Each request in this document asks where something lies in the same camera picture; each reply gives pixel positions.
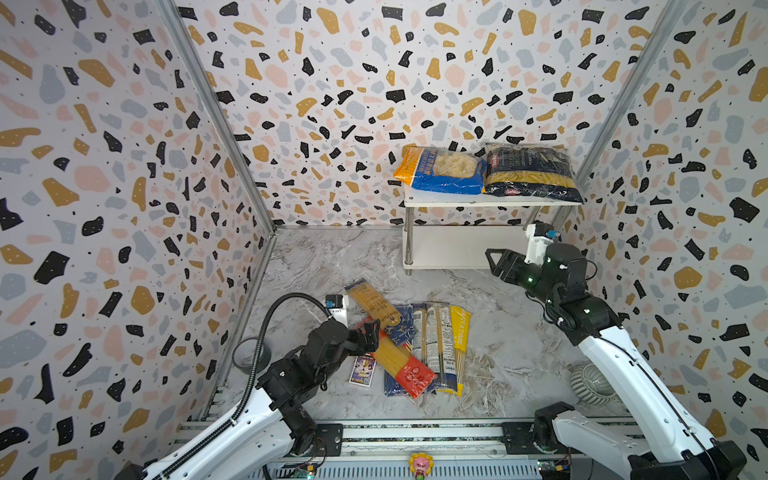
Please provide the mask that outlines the dark blue penne pasta bag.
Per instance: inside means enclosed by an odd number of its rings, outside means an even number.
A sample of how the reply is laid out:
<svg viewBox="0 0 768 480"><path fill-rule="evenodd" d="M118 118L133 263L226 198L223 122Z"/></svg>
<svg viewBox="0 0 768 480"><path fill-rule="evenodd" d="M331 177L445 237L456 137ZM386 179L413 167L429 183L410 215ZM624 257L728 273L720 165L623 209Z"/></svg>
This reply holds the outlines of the dark blue penne pasta bag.
<svg viewBox="0 0 768 480"><path fill-rule="evenodd" d="M485 150L485 194L583 203L567 150L540 144L501 143L488 144Z"/></svg>

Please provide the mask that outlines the yellow blue spaghetti packet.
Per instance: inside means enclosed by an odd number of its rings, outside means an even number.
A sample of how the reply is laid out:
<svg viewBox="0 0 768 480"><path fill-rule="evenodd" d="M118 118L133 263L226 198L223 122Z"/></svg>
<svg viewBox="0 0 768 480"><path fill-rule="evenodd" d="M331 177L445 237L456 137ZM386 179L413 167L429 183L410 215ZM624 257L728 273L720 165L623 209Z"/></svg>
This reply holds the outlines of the yellow blue spaghetti packet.
<svg viewBox="0 0 768 480"><path fill-rule="evenodd" d="M402 314L366 279L359 279L345 287L352 298L373 320L384 328L396 327L402 322Z"/></svg>

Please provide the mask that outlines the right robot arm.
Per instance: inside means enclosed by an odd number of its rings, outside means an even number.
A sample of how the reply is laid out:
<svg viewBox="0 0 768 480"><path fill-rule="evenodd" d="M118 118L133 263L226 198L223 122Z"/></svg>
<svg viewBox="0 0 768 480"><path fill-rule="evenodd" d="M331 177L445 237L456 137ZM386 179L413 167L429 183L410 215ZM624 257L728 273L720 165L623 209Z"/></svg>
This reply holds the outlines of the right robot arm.
<svg viewBox="0 0 768 480"><path fill-rule="evenodd" d="M536 411L535 446L575 449L623 479L735 479L746 457L716 439L674 397L635 348L620 317L587 290L588 261L573 245L552 243L533 261L508 249L485 252L491 273L523 288L602 373L637 426L632 439L557 402Z"/></svg>

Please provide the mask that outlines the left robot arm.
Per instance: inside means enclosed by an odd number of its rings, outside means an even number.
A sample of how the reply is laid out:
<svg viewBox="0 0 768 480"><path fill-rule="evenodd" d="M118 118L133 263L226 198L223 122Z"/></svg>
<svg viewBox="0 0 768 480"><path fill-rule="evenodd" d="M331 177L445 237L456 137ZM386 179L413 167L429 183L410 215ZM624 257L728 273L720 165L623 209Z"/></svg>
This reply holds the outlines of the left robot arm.
<svg viewBox="0 0 768 480"><path fill-rule="evenodd" d="M274 361L225 416L168 456L129 464L118 479L236 479L314 443L317 424L303 404L327 386L350 356L378 349L380 323L357 329L330 318L305 345Z"/></svg>

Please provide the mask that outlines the blue orange orecchiette pasta bag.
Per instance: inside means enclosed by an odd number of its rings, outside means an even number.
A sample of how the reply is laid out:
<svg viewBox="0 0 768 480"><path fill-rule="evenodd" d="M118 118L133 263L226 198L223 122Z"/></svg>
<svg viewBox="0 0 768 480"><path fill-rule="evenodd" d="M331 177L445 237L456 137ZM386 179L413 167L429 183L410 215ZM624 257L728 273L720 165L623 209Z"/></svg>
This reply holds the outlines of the blue orange orecchiette pasta bag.
<svg viewBox="0 0 768 480"><path fill-rule="evenodd" d="M479 195L483 191L484 172L484 160L472 154L408 146L394 178L420 191Z"/></svg>

